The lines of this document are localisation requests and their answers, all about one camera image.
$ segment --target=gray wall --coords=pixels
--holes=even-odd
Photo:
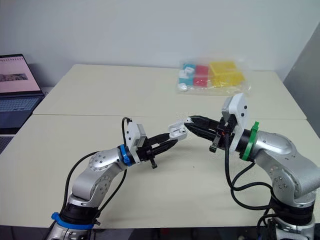
[[[320,136],[320,24],[285,78],[284,85]]]
[[[76,63],[189,57],[236,58],[284,80],[319,20],[320,0],[0,0],[0,54],[23,53],[43,87]]]

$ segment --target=red box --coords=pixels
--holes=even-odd
[[[195,74],[193,78],[193,85],[200,87],[207,87],[208,85],[209,67],[203,65],[195,66]]]

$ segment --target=table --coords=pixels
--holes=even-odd
[[[0,155],[0,225],[48,227],[61,208],[64,184],[74,163],[87,153],[122,144],[121,116],[32,115]],[[163,133],[176,118],[134,117],[149,137]],[[260,129],[283,134],[298,151],[320,166],[320,140],[306,120],[258,119]],[[247,128],[254,123],[250,119]],[[261,211],[238,206],[224,174],[224,152],[189,133],[187,139],[148,162],[128,169],[127,179],[102,212],[100,228],[254,226]],[[71,178],[83,171],[81,164]],[[248,163],[230,157],[234,176]],[[111,188],[120,181],[119,174]],[[258,166],[239,180],[270,183]],[[255,187],[237,194],[249,205],[266,204],[270,193]],[[320,221],[320,199],[314,208]]]
[[[225,96],[177,94],[178,69],[76,64],[34,110],[36,115],[147,116],[218,119]],[[247,74],[251,118],[306,116],[273,71]]]

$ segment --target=laptop screen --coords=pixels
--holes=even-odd
[[[0,95],[41,93],[22,54],[0,56]]]

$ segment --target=plastic bag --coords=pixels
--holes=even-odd
[[[189,59],[180,62],[176,90],[182,94],[232,96],[247,94],[248,70],[234,60]]]

